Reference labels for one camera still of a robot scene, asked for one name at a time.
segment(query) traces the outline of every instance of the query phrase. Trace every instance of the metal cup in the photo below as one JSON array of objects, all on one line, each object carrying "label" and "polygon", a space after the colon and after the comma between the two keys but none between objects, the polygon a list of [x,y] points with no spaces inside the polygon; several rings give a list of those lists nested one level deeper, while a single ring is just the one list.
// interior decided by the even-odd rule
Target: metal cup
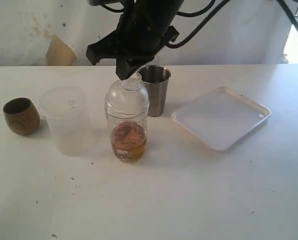
[{"label": "metal cup", "polygon": [[169,69],[163,66],[148,65],[138,70],[142,82],[149,94],[149,117],[158,117],[164,111],[168,82],[171,77]]}]

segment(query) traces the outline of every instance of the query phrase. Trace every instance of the tabletop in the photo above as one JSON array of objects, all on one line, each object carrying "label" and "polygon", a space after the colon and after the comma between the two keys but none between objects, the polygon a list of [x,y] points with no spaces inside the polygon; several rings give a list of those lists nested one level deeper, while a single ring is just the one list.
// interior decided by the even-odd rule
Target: tabletop
[{"label": "tabletop", "polygon": [[[112,66],[0,67],[0,240],[298,240],[298,65],[168,66],[165,112],[148,119],[136,164],[120,162],[106,132]],[[42,119],[12,133],[3,105],[60,85],[87,96],[96,143],[61,154]],[[195,97],[227,86],[272,117],[225,152],[171,119]]]}]

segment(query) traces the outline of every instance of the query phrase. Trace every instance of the clear plastic cup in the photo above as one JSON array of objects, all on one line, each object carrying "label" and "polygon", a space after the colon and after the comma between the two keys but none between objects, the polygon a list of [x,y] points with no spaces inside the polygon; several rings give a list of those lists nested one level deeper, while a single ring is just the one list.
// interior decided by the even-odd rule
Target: clear plastic cup
[{"label": "clear plastic cup", "polygon": [[56,87],[45,92],[39,103],[59,151],[67,156],[83,155],[93,141],[83,90]]}]

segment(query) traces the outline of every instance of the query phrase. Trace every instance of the plastic tray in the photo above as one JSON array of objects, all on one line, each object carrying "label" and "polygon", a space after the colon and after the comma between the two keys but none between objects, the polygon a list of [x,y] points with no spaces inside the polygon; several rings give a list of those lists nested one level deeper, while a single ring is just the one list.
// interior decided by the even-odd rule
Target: plastic tray
[{"label": "plastic tray", "polygon": [[216,151],[225,151],[271,116],[271,111],[219,87],[172,113],[172,118]]}]

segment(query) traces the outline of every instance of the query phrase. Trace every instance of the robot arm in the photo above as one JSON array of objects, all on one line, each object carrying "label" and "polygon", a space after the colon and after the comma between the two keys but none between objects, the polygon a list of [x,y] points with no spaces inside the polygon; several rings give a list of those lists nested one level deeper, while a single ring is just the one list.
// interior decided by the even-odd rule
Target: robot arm
[{"label": "robot arm", "polygon": [[92,6],[120,2],[124,12],[116,30],[87,48],[92,65],[101,59],[116,59],[116,74],[129,78],[179,32],[170,26],[184,0],[89,0]]}]

